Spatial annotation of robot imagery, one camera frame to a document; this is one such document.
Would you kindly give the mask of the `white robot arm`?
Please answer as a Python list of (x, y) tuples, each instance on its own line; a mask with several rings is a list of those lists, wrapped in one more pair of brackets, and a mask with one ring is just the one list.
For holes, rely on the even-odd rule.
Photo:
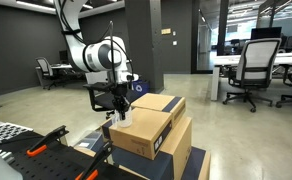
[(61, 33), (71, 55), (71, 65), (83, 72), (110, 74), (113, 105), (121, 120), (126, 120), (130, 108), (127, 98), (128, 84), (139, 76), (128, 70), (129, 61), (122, 38), (113, 35), (113, 22), (95, 42), (85, 41), (79, 25), (79, 14), (88, 0), (53, 0), (60, 22)]

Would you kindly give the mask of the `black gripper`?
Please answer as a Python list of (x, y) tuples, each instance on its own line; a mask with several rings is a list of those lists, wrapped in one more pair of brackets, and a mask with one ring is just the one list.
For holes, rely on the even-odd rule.
[(112, 90), (113, 94), (113, 105), (116, 108), (116, 113), (118, 116), (118, 119), (126, 119), (126, 112), (128, 111), (129, 102), (127, 100), (127, 85), (126, 84), (117, 84)]

